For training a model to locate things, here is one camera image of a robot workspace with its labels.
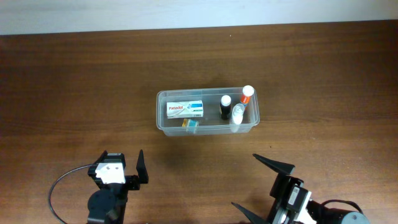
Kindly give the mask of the clear plastic container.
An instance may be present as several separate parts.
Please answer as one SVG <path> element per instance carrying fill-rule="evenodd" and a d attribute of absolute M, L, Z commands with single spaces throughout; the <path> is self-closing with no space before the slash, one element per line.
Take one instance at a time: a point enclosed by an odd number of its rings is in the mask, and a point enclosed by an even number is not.
<path fill-rule="evenodd" d="M 221 119 L 221 97 L 231 97 L 231 105 L 240 102 L 243 95 L 241 87 L 228 88 L 201 88 L 186 90 L 164 90 L 157 94 L 156 100 L 156 125 L 167 136 L 193 136 L 212 134 L 247 133 L 252 127 L 260 123 L 260 112 L 257 93 L 252 95 L 243 114 L 241 124 L 231 124 L 228 120 Z M 201 100 L 204 106 L 204 114 L 198 121 L 197 127 L 183 127 L 183 119 L 168 119 L 166 105 L 168 102 Z"/>

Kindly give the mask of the orange tube white cap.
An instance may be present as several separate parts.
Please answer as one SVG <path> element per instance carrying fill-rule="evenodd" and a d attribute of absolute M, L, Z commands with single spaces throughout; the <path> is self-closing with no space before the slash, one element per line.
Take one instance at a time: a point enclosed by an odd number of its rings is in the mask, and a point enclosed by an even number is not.
<path fill-rule="evenodd" d="M 243 87 L 242 96 L 240 98 L 240 103 L 243 104 L 244 107 L 247 107 L 254 92 L 255 92 L 255 89 L 251 85 L 246 85 Z"/>

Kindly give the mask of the dark bottle white cap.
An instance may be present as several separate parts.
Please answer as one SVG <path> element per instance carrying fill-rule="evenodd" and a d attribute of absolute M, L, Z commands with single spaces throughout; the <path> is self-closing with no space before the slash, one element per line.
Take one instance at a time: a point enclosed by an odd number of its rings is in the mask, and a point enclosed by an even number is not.
<path fill-rule="evenodd" d="M 221 119 L 229 119 L 231 113 L 231 97 L 229 95 L 223 95 L 220 100 L 220 116 Z"/>

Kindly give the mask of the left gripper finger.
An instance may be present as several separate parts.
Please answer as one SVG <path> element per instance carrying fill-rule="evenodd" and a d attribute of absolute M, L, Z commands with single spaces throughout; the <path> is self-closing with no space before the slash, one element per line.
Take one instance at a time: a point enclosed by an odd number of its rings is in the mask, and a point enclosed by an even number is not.
<path fill-rule="evenodd" d="M 108 155 L 107 151 L 103 151 L 103 153 L 100 155 L 100 157 L 95 161 L 95 164 L 98 164 L 103 161 L 104 157 Z"/>
<path fill-rule="evenodd" d="M 139 152 L 139 157 L 137 159 L 136 170 L 139 177 L 139 181 L 141 184 L 148 184 L 149 183 L 149 176 L 147 173 L 145 160 L 144 160 L 144 152 L 141 149 Z"/>

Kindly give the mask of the white Panadol box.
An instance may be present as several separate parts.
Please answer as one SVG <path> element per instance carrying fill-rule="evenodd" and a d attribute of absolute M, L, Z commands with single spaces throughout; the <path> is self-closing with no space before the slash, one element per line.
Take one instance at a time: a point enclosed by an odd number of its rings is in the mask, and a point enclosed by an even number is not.
<path fill-rule="evenodd" d="M 204 114 L 202 100 L 167 102 L 166 109 L 168 119 L 201 118 Z"/>

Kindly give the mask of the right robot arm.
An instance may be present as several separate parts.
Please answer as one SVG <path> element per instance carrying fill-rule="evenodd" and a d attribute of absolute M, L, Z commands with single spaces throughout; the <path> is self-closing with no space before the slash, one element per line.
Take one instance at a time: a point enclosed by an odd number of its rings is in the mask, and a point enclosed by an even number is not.
<path fill-rule="evenodd" d="M 266 219 L 237 203 L 232 203 L 251 223 L 369 223 L 369 219 L 357 203 L 337 199 L 323 203 L 314 201 L 311 191 L 303 187 L 304 181 L 292 176 L 295 169 L 293 164 L 274 161 L 259 154 L 253 156 L 276 172 L 277 177 L 270 191 L 274 203 Z"/>

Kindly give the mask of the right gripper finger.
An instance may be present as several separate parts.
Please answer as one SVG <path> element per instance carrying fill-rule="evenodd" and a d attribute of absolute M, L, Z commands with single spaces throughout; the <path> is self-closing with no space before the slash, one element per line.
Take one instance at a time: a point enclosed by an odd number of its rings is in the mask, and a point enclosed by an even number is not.
<path fill-rule="evenodd" d="M 258 161 L 260 161 L 261 163 L 263 163 L 268 168 L 272 169 L 274 172 L 276 172 L 278 174 L 292 175 L 295 170 L 295 166 L 293 164 L 274 161 L 274 160 L 268 159 L 266 157 L 260 156 L 259 154 L 253 154 L 253 156 Z"/>
<path fill-rule="evenodd" d="M 252 224 L 269 224 L 269 222 L 267 222 L 265 219 L 242 207 L 240 204 L 234 202 L 231 202 L 231 204 L 236 207 L 240 212 L 242 212 Z"/>

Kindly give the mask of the white Calamine lotion bottle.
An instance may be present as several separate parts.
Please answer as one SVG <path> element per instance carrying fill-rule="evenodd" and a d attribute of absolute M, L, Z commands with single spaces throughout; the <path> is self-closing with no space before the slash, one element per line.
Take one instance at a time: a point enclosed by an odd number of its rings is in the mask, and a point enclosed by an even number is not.
<path fill-rule="evenodd" d="M 229 119 L 229 127 L 232 133 L 238 132 L 239 127 L 243 121 L 244 111 L 245 106 L 243 104 L 238 103 L 234 106 Z"/>

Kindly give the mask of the gold lid balm jar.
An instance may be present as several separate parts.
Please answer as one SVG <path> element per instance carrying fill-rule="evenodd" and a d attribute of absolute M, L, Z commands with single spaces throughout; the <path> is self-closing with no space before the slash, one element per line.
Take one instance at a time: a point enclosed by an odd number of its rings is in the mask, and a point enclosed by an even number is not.
<path fill-rule="evenodd" d="M 182 127 L 185 128 L 186 132 L 195 134 L 199 124 L 200 122 L 197 120 L 185 118 L 183 120 Z"/>

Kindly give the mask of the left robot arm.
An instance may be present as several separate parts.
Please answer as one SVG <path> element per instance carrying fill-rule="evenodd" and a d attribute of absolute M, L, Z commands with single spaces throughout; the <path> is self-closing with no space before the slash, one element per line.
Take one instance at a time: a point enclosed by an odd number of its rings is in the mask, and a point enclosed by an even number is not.
<path fill-rule="evenodd" d="M 128 193 L 139 190 L 142 184 L 149 183 L 144 152 L 139 151 L 136 175 L 126 175 L 125 168 L 126 160 L 123 153 L 107 151 L 89 166 L 88 175 L 99 190 L 88 200 L 88 223 L 109 224 L 124 221 Z"/>

